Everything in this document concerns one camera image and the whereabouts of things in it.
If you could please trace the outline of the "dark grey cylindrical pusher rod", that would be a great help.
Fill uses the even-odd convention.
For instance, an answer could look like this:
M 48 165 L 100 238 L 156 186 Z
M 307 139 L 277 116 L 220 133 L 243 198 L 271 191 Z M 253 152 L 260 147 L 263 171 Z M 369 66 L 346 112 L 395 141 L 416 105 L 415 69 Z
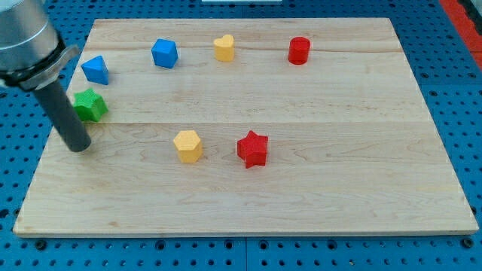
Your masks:
M 33 94 L 70 151 L 80 152 L 90 146 L 91 138 L 59 81 Z

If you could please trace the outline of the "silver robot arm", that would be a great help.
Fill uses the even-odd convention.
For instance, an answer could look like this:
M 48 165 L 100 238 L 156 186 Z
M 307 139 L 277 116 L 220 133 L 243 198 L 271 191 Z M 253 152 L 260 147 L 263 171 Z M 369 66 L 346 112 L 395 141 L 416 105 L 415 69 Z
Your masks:
M 1 2 L 1 84 L 30 92 L 70 151 L 91 144 L 59 82 L 59 73 L 80 53 L 67 46 L 39 0 Z

